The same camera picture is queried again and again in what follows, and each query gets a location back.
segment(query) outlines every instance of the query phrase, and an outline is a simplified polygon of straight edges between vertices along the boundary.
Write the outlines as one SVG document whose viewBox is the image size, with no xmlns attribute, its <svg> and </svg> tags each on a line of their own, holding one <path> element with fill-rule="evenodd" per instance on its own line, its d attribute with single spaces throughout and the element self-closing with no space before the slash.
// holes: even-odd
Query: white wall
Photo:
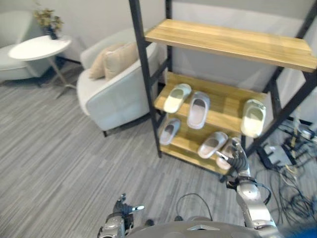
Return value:
<svg viewBox="0 0 317 238">
<path fill-rule="evenodd" d="M 73 42 L 64 53 L 69 59 L 79 60 L 80 53 L 117 31 L 132 27 L 128 0 L 38 0 L 47 8 L 55 10 L 62 18 L 62 33 L 72 37 Z M 140 0 L 144 26 L 149 28 L 165 16 L 165 3 L 161 0 Z M 33 0 L 0 0 L 0 12 L 9 10 L 33 11 Z"/>
<path fill-rule="evenodd" d="M 63 34 L 73 43 L 65 56 L 79 54 L 100 39 L 132 26 L 128 0 L 39 0 L 65 22 Z M 145 27 L 164 19 L 164 0 L 140 0 Z M 295 36 L 314 0 L 173 0 L 173 18 L 285 36 Z M 0 12 L 33 10 L 33 0 L 0 0 Z M 316 54 L 317 23 L 307 41 Z M 262 91 L 275 66 L 174 48 L 174 71 L 202 79 Z M 282 104 L 303 83 L 301 73 L 287 69 L 278 81 Z M 302 106 L 302 119 L 317 121 L 317 93 Z"/>
</svg>

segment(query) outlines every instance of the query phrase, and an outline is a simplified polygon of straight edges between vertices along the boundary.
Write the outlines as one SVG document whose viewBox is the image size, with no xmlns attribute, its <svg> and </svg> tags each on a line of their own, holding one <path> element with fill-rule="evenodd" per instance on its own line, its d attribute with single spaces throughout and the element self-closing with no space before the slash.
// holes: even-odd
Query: beige pillow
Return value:
<svg viewBox="0 0 317 238">
<path fill-rule="evenodd" d="M 137 44 L 130 43 L 116 49 L 113 52 L 104 53 L 104 67 L 106 80 L 114 78 L 131 66 L 139 58 Z"/>
<path fill-rule="evenodd" d="M 105 49 L 103 49 L 99 55 L 97 56 L 97 58 L 95 59 L 93 65 L 90 67 L 90 74 L 89 77 L 94 80 L 97 78 L 101 78 L 104 77 L 105 75 L 105 68 L 104 68 L 104 62 L 103 62 L 103 55 L 107 52 L 112 52 L 115 51 L 116 49 L 120 48 L 124 46 L 124 44 L 115 44 L 112 46 L 109 46 Z"/>
</svg>

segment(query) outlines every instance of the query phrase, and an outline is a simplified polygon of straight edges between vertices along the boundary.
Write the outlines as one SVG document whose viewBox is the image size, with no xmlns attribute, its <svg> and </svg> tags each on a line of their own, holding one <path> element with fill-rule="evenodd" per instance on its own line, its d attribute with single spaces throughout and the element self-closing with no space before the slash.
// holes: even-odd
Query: white round table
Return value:
<svg viewBox="0 0 317 238">
<path fill-rule="evenodd" d="M 64 84 L 64 90 L 58 95 L 59 97 L 64 93 L 66 88 L 76 89 L 76 87 L 67 82 L 51 56 L 64 51 L 70 44 L 71 38 L 67 36 L 63 36 L 57 40 L 52 40 L 50 36 L 40 36 L 18 44 L 9 51 L 8 55 L 13 59 L 22 61 L 47 58 Z"/>
</svg>

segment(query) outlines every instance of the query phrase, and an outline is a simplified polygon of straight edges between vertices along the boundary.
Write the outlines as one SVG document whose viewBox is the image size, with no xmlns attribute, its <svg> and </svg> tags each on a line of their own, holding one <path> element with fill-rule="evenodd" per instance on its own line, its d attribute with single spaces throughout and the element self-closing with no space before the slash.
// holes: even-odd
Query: white slipper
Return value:
<svg viewBox="0 0 317 238">
<path fill-rule="evenodd" d="M 199 147 L 198 155 L 203 159 L 210 158 L 217 150 L 220 150 L 227 140 L 228 136 L 221 131 L 211 134 Z"/>
<path fill-rule="evenodd" d="M 165 124 L 164 129 L 159 137 L 159 143 L 161 145 L 169 145 L 172 142 L 172 139 L 178 132 L 180 127 L 180 120 L 177 118 L 171 118 Z"/>
<path fill-rule="evenodd" d="M 187 125 L 193 129 L 201 129 L 205 125 L 210 108 L 210 98 L 206 93 L 196 92 L 190 103 Z"/>
<path fill-rule="evenodd" d="M 170 92 L 164 103 L 164 111 L 167 113 L 175 113 L 191 93 L 192 88 L 186 84 L 177 84 Z"/>
<path fill-rule="evenodd" d="M 232 144 L 233 140 L 235 140 L 238 143 L 241 143 L 241 140 L 238 137 L 233 137 L 233 138 L 228 140 L 226 145 L 221 150 L 222 154 L 224 154 L 225 156 L 230 157 L 230 158 L 233 158 L 233 155 L 232 155 L 233 151 L 234 151 L 233 150 L 234 146 Z M 223 170 L 228 170 L 229 168 L 231 168 L 231 165 L 229 165 L 223 158 L 221 158 L 219 156 L 217 157 L 216 163 Z"/>
<path fill-rule="evenodd" d="M 250 99 L 244 104 L 241 131 L 243 134 L 256 138 L 261 135 L 266 115 L 263 103 Z"/>
</svg>

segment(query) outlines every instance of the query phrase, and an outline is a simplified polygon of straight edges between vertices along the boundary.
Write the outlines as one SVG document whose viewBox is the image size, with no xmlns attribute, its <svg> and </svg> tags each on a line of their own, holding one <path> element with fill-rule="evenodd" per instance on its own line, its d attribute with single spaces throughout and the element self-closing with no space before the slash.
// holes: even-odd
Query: armchair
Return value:
<svg viewBox="0 0 317 238">
<path fill-rule="evenodd" d="M 140 60 L 122 73 L 106 81 L 105 78 L 89 78 L 90 67 L 102 49 L 116 44 L 135 41 L 133 29 L 126 29 L 107 37 L 85 50 L 80 60 L 84 71 L 77 81 L 77 96 L 82 111 L 104 132 L 135 120 L 149 112 L 148 100 Z M 158 46 L 147 47 L 150 72 L 159 67 Z M 157 96 L 157 82 L 152 87 L 153 99 Z"/>
<path fill-rule="evenodd" d="M 0 81 L 42 76 L 50 66 L 46 59 L 24 62 L 8 56 L 9 51 L 17 44 L 42 35 L 32 13 L 0 13 Z"/>
</svg>

